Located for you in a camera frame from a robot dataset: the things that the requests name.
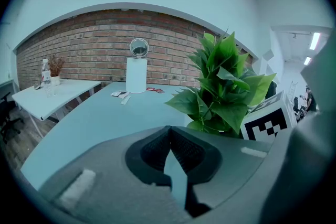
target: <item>brick wall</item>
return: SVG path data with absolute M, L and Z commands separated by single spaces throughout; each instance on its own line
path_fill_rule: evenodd
M 204 31 L 212 33 L 155 12 L 113 9 L 81 14 L 41 30 L 17 49 L 19 86 L 24 89 L 39 81 L 42 60 L 53 54 L 65 60 L 61 78 L 125 81 L 129 43 L 136 37 L 150 45 L 147 83 L 199 86 L 199 71 L 187 55 L 201 47 L 196 37 Z

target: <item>water bottle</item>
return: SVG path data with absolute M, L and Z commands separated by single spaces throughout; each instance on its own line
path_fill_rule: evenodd
M 44 89 L 47 93 L 47 97 L 51 97 L 51 78 L 50 78 L 50 67 L 48 65 L 48 59 L 43 59 L 42 82 L 44 82 Z

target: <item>small mirror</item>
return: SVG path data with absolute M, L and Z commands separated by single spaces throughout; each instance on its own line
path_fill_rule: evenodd
M 140 58 L 148 53 L 149 45 L 146 40 L 142 38 L 136 38 L 132 40 L 130 49 L 134 56 Z

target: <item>fluorescent light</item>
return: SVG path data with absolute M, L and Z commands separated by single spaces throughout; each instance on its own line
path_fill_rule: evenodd
M 310 59 L 311 59 L 310 57 L 307 57 L 307 58 L 306 58 L 306 60 L 304 61 L 304 62 L 305 62 L 304 65 L 305 65 L 305 66 L 306 66 L 307 64 L 309 64 Z
M 311 44 L 310 44 L 310 49 L 311 50 L 315 50 L 317 42 L 319 41 L 320 35 L 321 35 L 320 33 L 314 33 L 313 39 L 312 39 Z

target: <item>black rubber part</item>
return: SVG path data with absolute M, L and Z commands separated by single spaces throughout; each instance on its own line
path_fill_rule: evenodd
M 126 165 L 145 184 L 171 187 L 170 177 L 163 174 L 170 149 L 191 185 L 210 181 L 222 163 L 222 155 L 214 146 L 178 127 L 166 126 L 133 143 L 126 151 Z

